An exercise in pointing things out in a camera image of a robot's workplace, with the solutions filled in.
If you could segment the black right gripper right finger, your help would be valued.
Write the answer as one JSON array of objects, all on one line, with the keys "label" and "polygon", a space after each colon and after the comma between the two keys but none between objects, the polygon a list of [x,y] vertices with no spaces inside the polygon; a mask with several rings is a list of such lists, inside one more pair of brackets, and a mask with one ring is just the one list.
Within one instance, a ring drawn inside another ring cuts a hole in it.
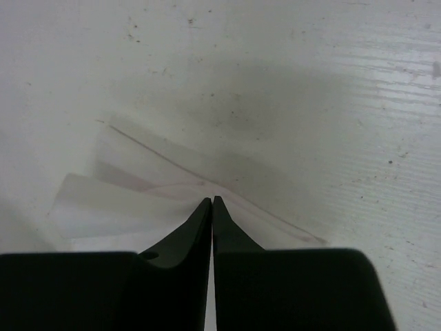
[{"label": "black right gripper right finger", "polygon": [[373,264],[347,248],[266,250],[212,213],[219,330],[395,330]]}]

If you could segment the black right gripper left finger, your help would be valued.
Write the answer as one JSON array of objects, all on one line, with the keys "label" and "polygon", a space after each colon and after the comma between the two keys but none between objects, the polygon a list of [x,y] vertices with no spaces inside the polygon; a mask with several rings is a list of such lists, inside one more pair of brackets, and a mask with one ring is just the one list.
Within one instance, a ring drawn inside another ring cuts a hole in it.
[{"label": "black right gripper left finger", "polygon": [[211,215],[205,198],[182,225],[134,257],[117,330],[203,330]]}]

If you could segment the light pink tank top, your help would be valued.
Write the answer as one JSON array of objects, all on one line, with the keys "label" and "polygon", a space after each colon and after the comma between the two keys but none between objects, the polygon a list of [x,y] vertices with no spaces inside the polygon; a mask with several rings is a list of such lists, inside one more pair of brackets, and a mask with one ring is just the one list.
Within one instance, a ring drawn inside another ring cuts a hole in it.
[{"label": "light pink tank top", "polygon": [[49,218],[73,251],[140,251],[182,225],[203,199],[217,196],[239,228],[264,248],[327,244],[166,159],[138,130],[118,121],[98,136],[94,175],[68,174]]}]

